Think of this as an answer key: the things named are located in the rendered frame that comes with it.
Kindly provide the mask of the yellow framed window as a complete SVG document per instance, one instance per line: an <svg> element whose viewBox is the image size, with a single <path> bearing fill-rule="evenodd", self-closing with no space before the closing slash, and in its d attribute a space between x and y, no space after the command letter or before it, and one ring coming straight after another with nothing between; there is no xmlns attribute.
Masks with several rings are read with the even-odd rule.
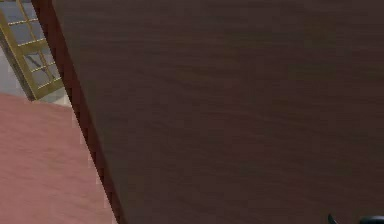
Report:
<svg viewBox="0 0 384 224"><path fill-rule="evenodd" d="M29 100L63 87L31 0L0 0L0 46Z"/></svg>

